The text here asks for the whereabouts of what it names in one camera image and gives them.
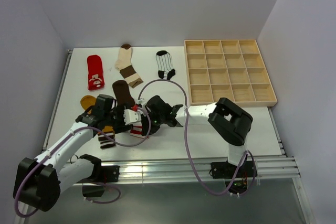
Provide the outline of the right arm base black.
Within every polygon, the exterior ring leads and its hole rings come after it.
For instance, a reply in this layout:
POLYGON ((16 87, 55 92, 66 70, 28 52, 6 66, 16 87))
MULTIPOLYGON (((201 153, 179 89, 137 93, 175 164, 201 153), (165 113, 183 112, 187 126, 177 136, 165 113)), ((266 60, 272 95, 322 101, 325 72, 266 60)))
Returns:
MULTIPOLYGON (((225 187, 228 187, 235 170, 236 166, 230 164, 228 161, 212 162, 209 174, 212 179, 223 179, 225 181, 225 187)), ((235 176, 235 180, 227 193, 230 196, 241 196, 249 190, 257 176, 258 173, 255 161, 248 161, 246 155, 235 176)))

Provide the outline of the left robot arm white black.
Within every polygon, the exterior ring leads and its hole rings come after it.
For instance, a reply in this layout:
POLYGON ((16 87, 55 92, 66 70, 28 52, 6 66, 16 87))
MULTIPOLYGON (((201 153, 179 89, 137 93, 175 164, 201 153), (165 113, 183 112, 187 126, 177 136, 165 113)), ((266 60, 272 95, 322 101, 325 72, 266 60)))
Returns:
POLYGON ((15 211, 19 216, 20 202, 36 210, 49 211, 61 193, 77 182, 92 183, 101 188, 117 182, 119 167, 106 168, 101 159, 83 154, 72 164, 67 162, 84 144, 101 133, 107 139, 112 137, 103 132, 107 126, 120 133, 130 129, 129 114, 136 115, 129 105, 114 105, 109 95, 99 95, 94 105, 80 114, 69 131, 52 147, 35 158, 23 159, 17 169, 13 198, 15 211))

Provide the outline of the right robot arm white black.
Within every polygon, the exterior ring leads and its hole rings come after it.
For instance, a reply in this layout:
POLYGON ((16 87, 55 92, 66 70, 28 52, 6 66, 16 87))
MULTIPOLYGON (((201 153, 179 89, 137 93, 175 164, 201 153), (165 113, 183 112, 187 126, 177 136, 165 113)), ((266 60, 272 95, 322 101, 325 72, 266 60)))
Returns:
POLYGON ((160 96, 152 97, 144 106, 151 122, 142 117, 142 133, 155 134, 165 124, 169 127, 183 127, 187 136, 189 125, 211 125, 228 143, 228 173, 234 177, 245 171, 243 160, 247 155, 246 137, 251 129, 253 117, 228 98, 208 105, 170 106, 160 96))

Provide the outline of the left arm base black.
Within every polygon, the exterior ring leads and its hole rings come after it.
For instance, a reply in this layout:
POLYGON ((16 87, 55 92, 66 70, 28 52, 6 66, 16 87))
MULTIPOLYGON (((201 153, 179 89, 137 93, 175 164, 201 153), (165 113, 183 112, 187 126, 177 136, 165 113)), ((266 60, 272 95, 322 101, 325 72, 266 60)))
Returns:
MULTIPOLYGON (((88 180, 103 184, 116 183, 119 180, 119 170, 120 166, 118 165, 101 166, 97 176, 88 180)), ((103 196, 104 192, 105 188, 101 185, 82 186, 82 195, 86 198, 98 198, 103 196)))

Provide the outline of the dark brown striped sock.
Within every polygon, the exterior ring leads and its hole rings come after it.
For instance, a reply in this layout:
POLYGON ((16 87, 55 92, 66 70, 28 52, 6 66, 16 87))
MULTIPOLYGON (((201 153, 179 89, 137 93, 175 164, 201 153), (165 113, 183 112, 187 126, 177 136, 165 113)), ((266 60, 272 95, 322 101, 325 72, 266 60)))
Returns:
POLYGON ((118 107, 131 109, 135 106, 135 100, 130 94, 129 85, 124 80, 115 81, 112 84, 112 89, 117 101, 118 107))

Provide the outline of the red white striped sock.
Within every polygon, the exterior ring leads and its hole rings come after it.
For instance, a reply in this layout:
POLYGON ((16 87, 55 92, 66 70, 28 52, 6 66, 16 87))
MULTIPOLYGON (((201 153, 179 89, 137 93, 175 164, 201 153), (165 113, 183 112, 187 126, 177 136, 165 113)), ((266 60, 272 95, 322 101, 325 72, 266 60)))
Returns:
POLYGON ((132 124, 132 128, 130 130, 130 135, 134 136, 134 137, 138 137, 141 138, 142 137, 142 123, 141 122, 137 122, 132 124))

